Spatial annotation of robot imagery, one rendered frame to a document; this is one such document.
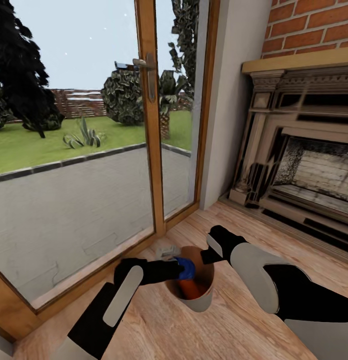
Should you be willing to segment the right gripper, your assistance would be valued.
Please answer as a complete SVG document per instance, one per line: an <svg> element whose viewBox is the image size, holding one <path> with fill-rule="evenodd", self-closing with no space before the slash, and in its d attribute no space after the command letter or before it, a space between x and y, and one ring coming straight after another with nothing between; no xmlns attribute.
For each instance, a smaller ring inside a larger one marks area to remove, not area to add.
<svg viewBox="0 0 348 360"><path fill-rule="evenodd" d="M210 251L210 248L208 248L207 250L201 251L201 256L202 256L202 261L205 265L224 260L220 255L214 255Z"/></svg>

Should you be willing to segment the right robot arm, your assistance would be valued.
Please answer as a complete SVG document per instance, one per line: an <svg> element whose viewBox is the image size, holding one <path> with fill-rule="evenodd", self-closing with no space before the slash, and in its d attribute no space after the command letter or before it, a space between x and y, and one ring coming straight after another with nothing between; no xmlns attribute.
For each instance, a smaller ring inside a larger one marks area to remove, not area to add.
<svg viewBox="0 0 348 360"><path fill-rule="evenodd" d="M222 225L207 234L206 264L227 260L268 314L277 315L317 360L348 360L348 298L315 283L292 262Z"/></svg>

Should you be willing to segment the trash can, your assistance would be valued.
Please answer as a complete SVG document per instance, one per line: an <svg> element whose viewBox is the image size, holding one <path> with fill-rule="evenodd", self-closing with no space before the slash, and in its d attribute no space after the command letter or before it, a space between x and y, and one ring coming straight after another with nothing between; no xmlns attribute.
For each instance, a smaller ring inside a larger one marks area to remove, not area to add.
<svg viewBox="0 0 348 360"><path fill-rule="evenodd" d="M177 279L168 279L164 283L166 288L174 295L178 300L180 300L184 305L190 308L192 311L201 313L206 311L211 303L213 297L213 288L215 280L215 266L214 263L204 264L201 256L201 251L204 249L197 246L182 246L180 247L181 253L177 255L177 258L189 259L194 262L195 273L193 280L204 287L207 288L206 292L197 299L186 300L184 294L182 293Z"/></svg>

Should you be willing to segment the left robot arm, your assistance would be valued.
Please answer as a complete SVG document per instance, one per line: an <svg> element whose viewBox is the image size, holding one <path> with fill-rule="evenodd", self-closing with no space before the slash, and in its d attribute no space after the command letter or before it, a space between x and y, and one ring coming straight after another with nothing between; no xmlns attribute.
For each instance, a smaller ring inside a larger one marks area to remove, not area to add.
<svg viewBox="0 0 348 360"><path fill-rule="evenodd" d="M155 261L124 258L48 360L101 360L139 286L179 279L185 266L167 261L177 245L158 247Z"/></svg>

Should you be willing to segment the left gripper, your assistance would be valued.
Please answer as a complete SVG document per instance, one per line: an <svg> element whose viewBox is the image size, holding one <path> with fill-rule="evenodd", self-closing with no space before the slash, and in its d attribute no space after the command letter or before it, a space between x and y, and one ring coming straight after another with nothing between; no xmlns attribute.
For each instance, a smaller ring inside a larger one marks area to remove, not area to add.
<svg viewBox="0 0 348 360"><path fill-rule="evenodd" d="M179 274L185 270L185 266L179 265L178 261L154 261L157 267L157 277L154 283L164 282L166 280L179 279Z"/></svg>

